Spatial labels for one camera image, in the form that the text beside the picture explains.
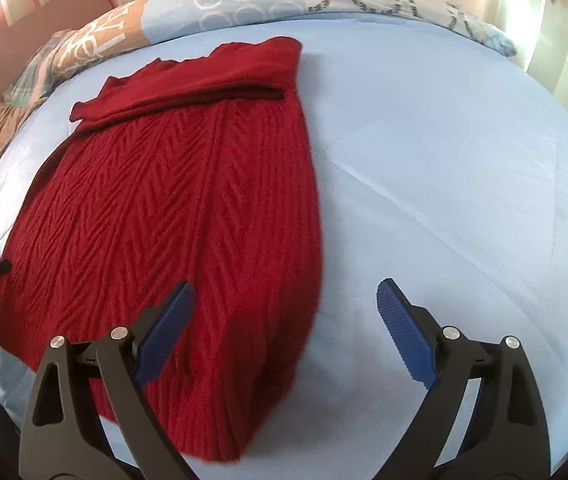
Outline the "red knit sweater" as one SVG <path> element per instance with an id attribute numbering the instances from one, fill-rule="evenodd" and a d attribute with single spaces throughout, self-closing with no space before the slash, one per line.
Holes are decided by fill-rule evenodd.
<path id="1" fill-rule="evenodd" d="M 181 282 L 193 316 L 148 402 L 176 448 L 241 457 L 290 391 L 319 307 L 316 174 L 290 37 L 155 60 L 75 104 L 4 247 L 0 347 L 98 339 Z"/>

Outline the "mauve upholstered headboard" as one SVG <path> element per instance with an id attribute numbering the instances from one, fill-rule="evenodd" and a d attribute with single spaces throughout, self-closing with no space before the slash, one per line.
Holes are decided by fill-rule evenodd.
<path id="1" fill-rule="evenodd" d="M 0 32 L 0 99 L 54 32 L 79 29 L 113 7 L 110 0 L 52 0 Z"/>

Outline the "light blue quilted bedspread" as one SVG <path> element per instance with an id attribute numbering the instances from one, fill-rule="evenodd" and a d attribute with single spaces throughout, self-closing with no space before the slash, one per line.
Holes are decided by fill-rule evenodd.
<path id="1" fill-rule="evenodd" d="M 431 24 L 327 14 L 201 32 L 117 56 L 60 86 L 0 161 L 0 251 L 71 107 L 110 76 L 231 41 L 302 45 L 324 285 L 287 398 L 235 464 L 204 479 L 369 479 L 424 396 L 376 310 L 384 278 L 470 338 L 523 344 L 568 456 L 568 115 L 504 56 Z"/>

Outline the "blue and brown patterned duvet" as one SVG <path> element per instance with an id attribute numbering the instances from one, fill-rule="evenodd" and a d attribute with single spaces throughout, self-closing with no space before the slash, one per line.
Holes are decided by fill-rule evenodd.
<path id="1" fill-rule="evenodd" d="M 504 32 L 449 0 L 134 0 L 69 35 L 52 57 L 52 75 L 66 79 L 121 53 L 199 32 L 318 13 L 408 18 L 451 30 L 507 58 L 517 52 Z"/>

